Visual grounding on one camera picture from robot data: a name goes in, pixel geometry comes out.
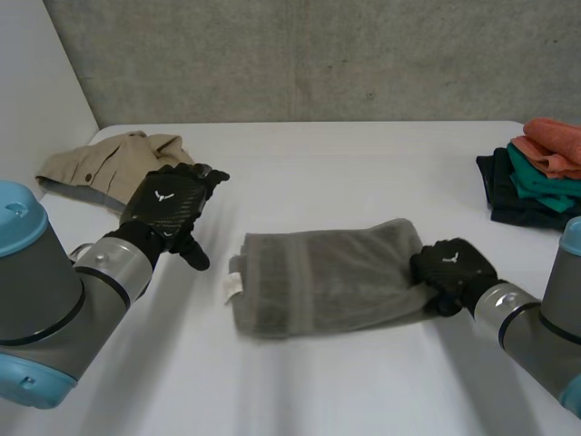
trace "folded gray cloth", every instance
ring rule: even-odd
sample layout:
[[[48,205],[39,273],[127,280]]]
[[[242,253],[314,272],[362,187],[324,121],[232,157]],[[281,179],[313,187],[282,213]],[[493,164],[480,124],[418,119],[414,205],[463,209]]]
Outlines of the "folded gray cloth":
[[[285,338],[427,319],[436,292],[409,271],[421,248],[404,219],[366,230],[249,233],[230,265],[243,287],[231,298],[236,327]]]

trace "carbon fiber glove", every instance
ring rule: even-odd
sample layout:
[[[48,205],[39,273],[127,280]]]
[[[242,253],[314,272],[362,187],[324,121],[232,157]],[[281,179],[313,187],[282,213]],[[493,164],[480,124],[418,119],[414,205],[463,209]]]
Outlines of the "carbon fiber glove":
[[[486,258],[463,239],[439,241],[425,246],[410,260],[411,273],[438,291],[429,304],[439,315],[452,316],[463,307],[462,295],[474,279],[497,280],[497,272]]]
[[[178,253],[196,270],[210,260],[191,233],[215,187],[230,179],[227,173],[197,163],[165,165],[149,172],[125,207],[120,224],[146,224],[158,237],[163,251]]]

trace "towel label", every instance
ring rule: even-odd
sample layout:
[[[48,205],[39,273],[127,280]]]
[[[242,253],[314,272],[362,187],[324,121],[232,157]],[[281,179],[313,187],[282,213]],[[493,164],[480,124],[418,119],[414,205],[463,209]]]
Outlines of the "towel label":
[[[228,303],[230,298],[237,293],[244,292],[244,288],[242,287],[242,276],[239,272],[233,272],[226,276],[226,279],[224,280],[224,291],[226,292],[226,301],[224,304]]]

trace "white table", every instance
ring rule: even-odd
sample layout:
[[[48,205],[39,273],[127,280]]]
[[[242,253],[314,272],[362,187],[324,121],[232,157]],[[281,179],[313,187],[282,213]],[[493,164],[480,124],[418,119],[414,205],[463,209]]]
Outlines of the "white table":
[[[424,243],[460,236],[540,297],[556,233],[488,219],[475,164],[521,133],[510,122],[174,124],[194,160],[231,174],[196,225],[208,272],[163,256],[145,297],[53,411],[0,402],[0,433],[59,436],[578,435],[578,421],[469,315],[327,338],[239,337],[222,278],[246,232],[364,228],[409,218]],[[67,251],[115,227],[47,195]]]

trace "beige shirt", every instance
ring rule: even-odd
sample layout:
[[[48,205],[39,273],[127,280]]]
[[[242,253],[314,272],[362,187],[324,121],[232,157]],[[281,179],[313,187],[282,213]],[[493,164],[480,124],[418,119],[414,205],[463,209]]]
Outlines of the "beige shirt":
[[[121,213],[147,173],[181,162],[193,164],[180,136],[130,132],[49,157],[36,180],[48,192]]]

